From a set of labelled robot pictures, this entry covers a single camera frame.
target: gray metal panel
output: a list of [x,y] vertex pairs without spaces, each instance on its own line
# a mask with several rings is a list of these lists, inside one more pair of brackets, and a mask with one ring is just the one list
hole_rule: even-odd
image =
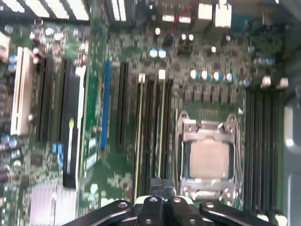
[[[294,91],[296,86],[301,85],[301,51],[295,51],[301,43],[300,35],[301,26],[286,30],[286,52],[294,53],[293,58],[285,64],[285,74],[290,84],[288,92]],[[283,211],[288,217],[288,226],[299,226],[301,223],[301,108],[298,107],[296,99],[291,100],[285,108],[284,138],[286,144],[284,146]]]

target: chipset heatsink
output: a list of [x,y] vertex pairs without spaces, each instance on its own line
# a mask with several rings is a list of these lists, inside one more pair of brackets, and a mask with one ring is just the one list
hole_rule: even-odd
[[243,178],[238,133],[233,114],[225,122],[198,122],[190,119],[186,111],[180,114],[180,195],[234,204]]
[[30,226],[61,226],[76,217],[77,193],[59,185],[32,188]]

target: integrated circuit chip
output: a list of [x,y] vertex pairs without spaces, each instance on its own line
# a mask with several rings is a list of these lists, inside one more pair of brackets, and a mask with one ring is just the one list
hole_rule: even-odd
[[41,154],[31,154],[30,164],[41,167],[43,165],[43,156]]

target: screw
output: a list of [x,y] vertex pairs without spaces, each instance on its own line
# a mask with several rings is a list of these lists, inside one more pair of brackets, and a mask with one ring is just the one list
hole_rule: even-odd
[[157,199],[156,197],[151,197],[151,198],[150,198],[150,201],[151,201],[151,202],[157,202],[158,199]]
[[151,224],[151,219],[147,219],[147,220],[145,220],[145,222],[146,222],[147,225],[150,225]]
[[214,207],[214,204],[212,202],[206,202],[206,206],[208,208],[213,208]]
[[127,207],[127,203],[126,202],[121,202],[121,203],[119,203],[118,207],[119,208],[125,208],[125,207]]
[[181,201],[180,198],[178,198],[178,197],[175,197],[175,198],[174,198],[174,202],[180,202],[180,201]]

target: capacitor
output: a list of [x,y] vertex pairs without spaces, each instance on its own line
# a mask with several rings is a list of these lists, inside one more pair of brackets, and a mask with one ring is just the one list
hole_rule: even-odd
[[204,79],[204,80],[207,80],[208,79],[208,72],[207,71],[202,71],[202,73],[201,73],[201,77],[202,77],[202,79]]
[[227,79],[228,82],[232,82],[233,81],[233,74],[232,73],[228,73],[226,75],[226,79]]
[[15,64],[17,62],[17,55],[15,55],[15,54],[10,55],[8,58],[8,62],[10,64]]
[[40,58],[38,58],[37,56],[35,56],[35,58],[32,60],[32,63],[34,65],[37,65],[40,62]]
[[4,145],[7,145],[9,143],[9,135],[7,135],[7,134],[2,135],[1,143]]
[[219,81],[222,78],[222,74],[220,72],[214,72],[213,78],[216,81]]
[[198,77],[198,72],[196,70],[191,70],[190,77],[196,79]]
[[54,34],[54,30],[51,27],[46,28],[45,35],[46,36],[52,36]]
[[152,48],[152,49],[150,50],[150,57],[151,57],[151,58],[156,58],[157,55],[158,55],[158,51],[157,51],[155,48]]
[[0,174],[6,174],[10,172],[10,167],[8,165],[4,165],[0,168]]
[[270,66],[272,66],[272,65],[274,65],[274,59],[273,58],[266,58],[266,64],[267,65],[270,65]]
[[154,36],[153,36],[154,42],[158,42],[158,38],[159,38],[160,33],[161,33],[161,30],[160,30],[160,28],[157,27],[155,29]]
[[189,45],[194,40],[193,34],[188,35],[188,39],[186,40],[186,45]]
[[253,53],[253,52],[255,52],[255,46],[249,46],[248,47],[248,53]]
[[37,47],[32,50],[32,53],[36,56],[43,57],[43,53]]
[[215,53],[216,53],[216,47],[212,46],[210,49],[207,50],[207,57],[211,57]]
[[12,138],[8,143],[8,146],[10,149],[15,149],[15,148],[19,147],[20,145],[21,145],[21,141],[17,140],[16,138]]
[[165,58],[166,57],[166,50],[165,49],[160,49],[158,55],[161,59]]
[[181,34],[179,39],[179,44],[183,44],[186,41],[187,37],[186,34]]
[[0,182],[1,183],[7,182],[8,180],[9,180],[9,173],[0,174]]
[[16,71],[16,69],[17,69],[17,65],[16,64],[9,64],[8,65],[8,71],[10,73],[14,73]]

